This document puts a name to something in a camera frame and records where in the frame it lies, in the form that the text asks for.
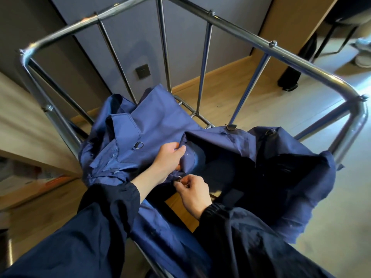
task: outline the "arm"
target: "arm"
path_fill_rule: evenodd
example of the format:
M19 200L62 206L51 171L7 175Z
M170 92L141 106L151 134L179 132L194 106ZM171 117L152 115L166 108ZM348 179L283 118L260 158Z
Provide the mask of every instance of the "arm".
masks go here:
M92 185L77 215L20 257L2 277L119 277L139 205L179 164L185 147L163 145L131 183Z
M174 186L185 208L200 221L194 236L211 257L215 277L333 277L251 212L211 204L201 177L187 176Z

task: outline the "black sleeve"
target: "black sleeve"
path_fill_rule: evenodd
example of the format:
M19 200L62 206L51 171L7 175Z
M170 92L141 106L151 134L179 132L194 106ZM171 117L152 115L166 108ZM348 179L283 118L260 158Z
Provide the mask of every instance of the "black sleeve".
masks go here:
M333 277L242 208L212 204L194 234L212 258L214 277Z
M2 277L119 277L138 213L132 183L92 185L77 215L20 257Z

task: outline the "left hand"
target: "left hand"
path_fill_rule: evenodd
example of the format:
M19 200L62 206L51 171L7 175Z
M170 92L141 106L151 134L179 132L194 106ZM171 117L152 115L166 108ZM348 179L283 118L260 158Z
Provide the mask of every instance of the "left hand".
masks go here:
M185 145L178 147L178 142L165 143L160 147L160 151L152 164L163 175L164 181L179 166L180 158L186 152Z

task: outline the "blue fabric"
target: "blue fabric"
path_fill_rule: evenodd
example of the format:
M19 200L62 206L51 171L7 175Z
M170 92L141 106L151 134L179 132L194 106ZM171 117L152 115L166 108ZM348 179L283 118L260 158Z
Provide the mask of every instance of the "blue fabric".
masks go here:
M200 269L206 273L210 265L193 235L154 208L164 195L174 193L169 183L179 176L201 175L211 192L222 191L217 202L253 212L290 243L304 231L313 208L335 181L329 152L313 154L280 127L204 130L162 85L147 89L137 106L119 95L109 97L81 147L83 180L87 186L129 182L168 142L187 146L181 171L170 174L150 193L149 202L142 203L131 236L175 277Z
M153 162L161 145L178 142L185 131L199 129L162 85L146 90L137 107L114 94L81 146L83 180L87 186L131 181ZM135 149L139 141L143 148ZM167 222L147 201L139 208L130 236L174 277L189 277L195 268L210 267L209 256L192 234Z

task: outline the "wooden furniture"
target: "wooden furniture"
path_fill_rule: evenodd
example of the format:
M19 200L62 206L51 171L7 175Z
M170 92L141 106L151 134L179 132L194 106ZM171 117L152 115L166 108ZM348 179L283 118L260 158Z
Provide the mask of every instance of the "wooden furniture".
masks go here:
M0 156L81 176L73 156L35 99L0 73Z
M297 54L316 31L337 0L273 0L259 36ZM259 61L262 52L254 49L252 58ZM287 65L272 58L263 74L277 81Z

